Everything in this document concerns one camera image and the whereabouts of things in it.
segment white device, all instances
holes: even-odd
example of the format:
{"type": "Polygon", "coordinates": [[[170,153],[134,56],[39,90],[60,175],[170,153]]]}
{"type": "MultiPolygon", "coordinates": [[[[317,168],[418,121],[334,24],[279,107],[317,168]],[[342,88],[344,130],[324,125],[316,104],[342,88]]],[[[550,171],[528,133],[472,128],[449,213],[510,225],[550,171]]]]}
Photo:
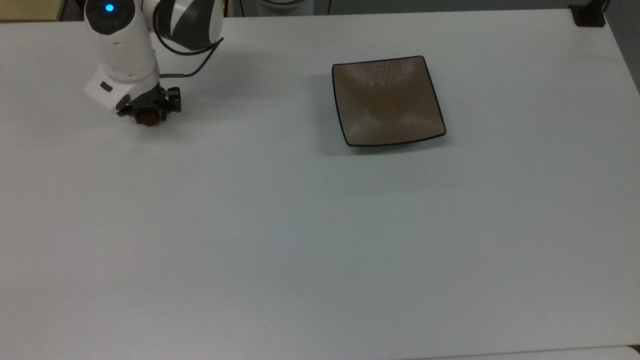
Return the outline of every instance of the white device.
{"type": "Polygon", "coordinates": [[[153,126],[179,112],[180,89],[163,89],[163,77],[189,77],[204,66],[222,38],[221,0],[88,0],[84,22],[100,65],[85,92],[107,110],[153,126]],[[179,55],[209,51],[195,72],[160,74],[150,33],[179,55]],[[172,40],[190,53],[169,47],[172,40]]]}

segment black cable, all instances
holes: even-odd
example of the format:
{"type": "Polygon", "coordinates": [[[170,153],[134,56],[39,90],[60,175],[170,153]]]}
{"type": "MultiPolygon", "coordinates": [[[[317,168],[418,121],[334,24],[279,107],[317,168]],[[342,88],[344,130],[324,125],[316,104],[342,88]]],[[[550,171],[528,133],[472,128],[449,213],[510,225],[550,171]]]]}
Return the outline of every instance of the black cable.
{"type": "Polygon", "coordinates": [[[164,47],[167,48],[167,50],[171,51],[174,54],[178,54],[178,55],[182,55],[182,56],[192,56],[192,55],[200,55],[200,54],[204,54],[207,51],[211,50],[211,49],[215,49],[216,47],[218,47],[216,44],[212,44],[211,46],[207,46],[202,50],[198,50],[198,51],[193,51],[191,53],[185,53],[182,51],[178,51],[173,49],[172,47],[170,47],[166,42],[164,42],[164,40],[162,39],[162,37],[160,36],[160,32],[158,31],[158,10],[160,9],[160,6],[156,6],[156,8],[154,9],[154,14],[153,14],[153,26],[154,26],[154,33],[156,33],[156,37],[158,38],[158,41],[160,41],[160,44],[163,44],[164,47]]]}
{"type": "Polygon", "coordinates": [[[211,55],[213,55],[213,52],[218,48],[218,46],[220,45],[220,43],[224,39],[225,38],[220,38],[220,39],[218,39],[218,41],[216,41],[215,44],[213,44],[213,48],[209,52],[209,55],[207,55],[207,57],[204,59],[204,61],[200,64],[200,66],[194,72],[192,72],[190,74],[161,74],[160,78],[161,79],[165,79],[165,78],[190,78],[191,76],[194,76],[195,74],[198,74],[200,72],[200,70],[202,70],[204,65],[207,63],[207,61],[209,61],[209,59],[211,58],[211,55]]]}
{"type": "Polygon", "coordinates": [[[156,6],[156,8],[154,9],[154,14],[152,16],[152,23],[153,23],[153,27],[154,27],[154,33],[156,33],[156,37],[158,38],[158,41],[160,41],[160,44],[163,44],[164,47],[167,48],[172,53],[178,54],[178,55],[182,55],[182,56],[199,55],[199,54],[204,54],[207,51],[209,51],[209,54],[207,55],[205,60],[200,64],[200,66],[194,72],[192,72],[190,74],[161,74],[160,78],[161,79],[162,78],[190,78],[191,76],[194,76],[195,74],[198,74],[200,72],[200,70],[202,70],[204,65],[207,63],[207,61],[209,61],[209,59],[211,58],[211,55],[213,55],[213,52],[218,48],[218,46],[220,46],[220,43],[225,38],[220,38],[220,39],[218,39],[218,41],[216,41],[215,43],[211,44],[210,46],[207,46],[206,48],[204,48],[202,50],[193,51],[191,53],[185,53],[185,52],[182,52],[182,51],[175,50],[175,49],[171,48],[166,42],[164,42],[164,40],[160,36],[160,32],[158,31],[158,13],[159,13],[158,10],[159,9],[160,9],[159,6],[156,6]]]}

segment white table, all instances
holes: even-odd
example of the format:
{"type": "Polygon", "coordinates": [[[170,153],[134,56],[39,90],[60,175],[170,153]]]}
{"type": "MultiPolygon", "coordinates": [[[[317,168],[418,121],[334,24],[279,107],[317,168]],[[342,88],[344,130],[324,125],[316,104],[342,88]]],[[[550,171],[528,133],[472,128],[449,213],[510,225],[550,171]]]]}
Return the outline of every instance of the white table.
{"type": "MultiPolygon", "coordinates": [[[[156,128],[82,24],[0,26],[0,359],[640,343],[640,96],[568,10],[226,20],[156,128]],[[344,144],[334,63],[424,55],[447,135],[344,144]]],[[[200,59],[158,47],[164,72],[200,59]]]]}

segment brown plate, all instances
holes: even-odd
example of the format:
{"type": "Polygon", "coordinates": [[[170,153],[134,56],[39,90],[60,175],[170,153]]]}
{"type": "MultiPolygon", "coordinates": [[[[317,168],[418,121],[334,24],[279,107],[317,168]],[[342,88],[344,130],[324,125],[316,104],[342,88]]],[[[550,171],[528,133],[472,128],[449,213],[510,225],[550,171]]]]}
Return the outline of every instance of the brown plate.
{"type": "Polygon", "coordinates": [[[397,145],[446,134],[423,56],[335,64],[332,73],[347,145],[397,145]]]}

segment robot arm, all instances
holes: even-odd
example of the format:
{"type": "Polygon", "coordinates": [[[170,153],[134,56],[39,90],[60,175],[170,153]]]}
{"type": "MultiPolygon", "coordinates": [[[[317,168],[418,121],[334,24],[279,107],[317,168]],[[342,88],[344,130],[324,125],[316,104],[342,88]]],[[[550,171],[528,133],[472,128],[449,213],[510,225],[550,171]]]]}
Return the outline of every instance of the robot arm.
{"type": "Polygon", "coordinates": [[[88,0],[84,15],[100,58],[85,92],[109,111],[148,126],[180,111],[180,90],[160,86],[149,32],[194,51],[172,49],[183,55],[212,53],[222,40],[221,0],[88,0]]]}

